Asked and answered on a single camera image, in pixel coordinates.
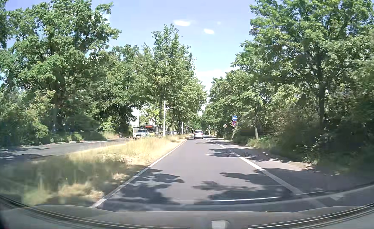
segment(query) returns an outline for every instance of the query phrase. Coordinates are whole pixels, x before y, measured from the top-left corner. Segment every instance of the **parked car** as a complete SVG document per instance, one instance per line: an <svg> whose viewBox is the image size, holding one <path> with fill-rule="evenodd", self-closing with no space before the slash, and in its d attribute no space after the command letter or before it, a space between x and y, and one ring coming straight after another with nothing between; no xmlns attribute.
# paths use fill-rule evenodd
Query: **parked car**
<svg viewBox="0 0 374 229"><path fill-rule="evenodd" d="M196 138L201 138L201 139L204 138L204 134L202 133L202 130L196 130L194 132L194 139L196 139Z"/></svg>

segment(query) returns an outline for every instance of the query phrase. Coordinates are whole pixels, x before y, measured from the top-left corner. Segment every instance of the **white car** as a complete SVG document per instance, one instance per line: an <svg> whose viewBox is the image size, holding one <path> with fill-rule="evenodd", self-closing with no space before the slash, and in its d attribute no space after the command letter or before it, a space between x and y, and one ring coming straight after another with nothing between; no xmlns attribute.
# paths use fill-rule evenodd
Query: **white car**
<svg viewBox="0 0 374 229"><path fill-rule="evenodd" d="M194 132L194 139L196 139L196 138L201 138L201 139L204 138L204 134L202 133L202 130L196 130Z"/></svg>
<svg viewBox="0 0 374 229"><path fill-rule="evenodd" d="M147 130L137 130L133 133L133 138L146 138L150 137L149 132Z"/></svg>

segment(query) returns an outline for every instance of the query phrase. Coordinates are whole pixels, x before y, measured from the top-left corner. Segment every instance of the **yellow bus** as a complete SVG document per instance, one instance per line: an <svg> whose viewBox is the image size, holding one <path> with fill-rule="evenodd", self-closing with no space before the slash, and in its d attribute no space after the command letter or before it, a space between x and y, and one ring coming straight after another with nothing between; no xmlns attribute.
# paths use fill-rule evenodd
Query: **yellow bus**
<svg viewBox="0 0 374 229"><path fill-rule="evenodd" d="M160 136L160 127L158 125L145 125L143 127L150 133L151 137Z"/></svg>

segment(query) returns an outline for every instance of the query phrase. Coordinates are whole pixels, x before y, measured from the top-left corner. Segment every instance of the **road edge line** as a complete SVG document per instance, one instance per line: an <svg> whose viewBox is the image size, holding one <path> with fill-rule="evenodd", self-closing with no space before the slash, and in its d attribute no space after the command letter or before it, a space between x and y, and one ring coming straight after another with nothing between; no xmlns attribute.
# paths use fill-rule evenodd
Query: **road edge line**
<svg viewBox="0 0 374 229"><path fill-rule="evenodd" d="M209 139L206 139L205 140L209 141L209 142L213 142L217 145L220 145L222 148L228 150L229 152L233 153L235 156L237 156L239 159L243 160L244 162L246 162L247 164L249 164L250 166L254 167L255 169L257 170L260 170L263 174L265 174L266 176L270 177L272 180L276 181L277 183L281 184L282 186L284 186L285 188L287 188L288 190L290 190L291 192L293 192L295 195L299 195L301 198L311 198L310 196L308 196L306 193L302 192L300 189L296 188L295 186L293 185L290 185L289 183L287 183L286 181L282 180L281 178L277 177L276 175L270 173L269 171L267 171L266 169L260 167L259 165L251 162L250 160L240 156L239 154L235 153L233 150L231 149L228 149L226 148L225 146L215 142L215 141L212 141L212 140L209 140ZM320 201L318 200L315 200L313 198L311 198L310 201L312 204L314 204L315 206L321 208L321 207L326 207L323 203L321 203Z"/></svg>
<svg viewBox="0 0 374 229"><path fill-rule="evenodd" d="M91 205L89 207L90 208L96 208L99 205L101 205L103 202L105 202L106 200L108 200L109 198L111 198L114 194L116 194L118 191L120 191L124 186L126 186L127 184L129 184L130 182L132 182L134 179L138 178L141 174L143 174L144 172L146 172L148 169L150 169L151 167L153 167L155 164L157 164L159 161L161 161L167 155L169 155L174 150L176 150L177 148L179 148L182 144L184 144L184 142L180 143L174 149L170 150L170 152L166 153L165 155L163 155L162 157L160 157L159 159L157 159L156 161L154 161L152 164L148 165L146 168L142 169L136 175L133 175L131 178L129 178L128 180L126 180L123 184L119 185L119 187L117 187L112 192L108 193L107 195L105 195L104 197L102 197L100 200L96 201L93 205Z"/></svg>

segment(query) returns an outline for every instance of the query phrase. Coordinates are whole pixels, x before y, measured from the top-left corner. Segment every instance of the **road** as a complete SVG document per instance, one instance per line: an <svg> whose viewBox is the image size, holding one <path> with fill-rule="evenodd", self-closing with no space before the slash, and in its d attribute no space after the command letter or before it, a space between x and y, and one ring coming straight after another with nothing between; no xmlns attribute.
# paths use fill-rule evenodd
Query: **road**
<svg viewBox="0 0 374 229"><path fill-rule="evenodd" d="M58 156L87 149L105 147L109 145L124 144L127 141L128 138L116 138L106 141L55 143L41 146L0 149L0 165L40 159L47 156Z"/></svg>
<svg viewBox="0 0 374 229"><path fill-rule="evenodd" d="M347 190L365 180L305 169L221 139L191 137L128 184L92 207L109 211L302 211L374 202L374 188Z"/></svg>

